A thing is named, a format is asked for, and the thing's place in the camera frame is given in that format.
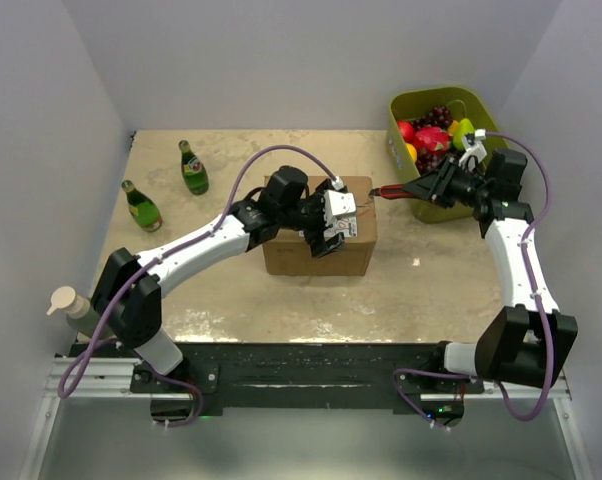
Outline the red black utility knife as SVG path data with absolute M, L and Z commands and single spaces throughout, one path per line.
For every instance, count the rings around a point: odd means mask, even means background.
M 386 200 L 395 200 L 401 198 L 408 198 L 409 195 L 403 190 L 401 184 L 398 185 L 384 185 L 381 187 L 373 188 L 369 192 L 370 197 L 379 197 Z

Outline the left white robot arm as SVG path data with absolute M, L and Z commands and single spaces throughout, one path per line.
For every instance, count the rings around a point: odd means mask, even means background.
M 356 214 L 356 201 L 340 178 L 326 179 L 315 190 L 307 175 L 279 168 L 263 187 L 234 201 L 204 227 L 166 245 L 131 254 L 120 248 L 107 259 L 91 305 L 115 337 L 152 370 L 166 392 L 188 380 L 184 355 L 162 328 L 162 300 L 186 280 L 230 257 L 273 240 L 282 230 L 302 234 L 314 258 L 345 243 L 342 233 L 325 235 L 338 220 Z

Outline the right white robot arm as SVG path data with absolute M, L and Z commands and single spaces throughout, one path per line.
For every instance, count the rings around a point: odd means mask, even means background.
M 549 388 L 576 340 L 576 319 L 561 313 L 545 282 L 532 209 L 519 199 L 527 163 L 518 151 L 497 149 L 483 174 L 445 161 L 401 187 L 409 197 L 440 207 L 472 208 L 501 289 L 503 306 L 480 338 L 446 343 L 442 359 L 427 367 L 427 382 L 437 392 L 450 392 L 462 375 Z

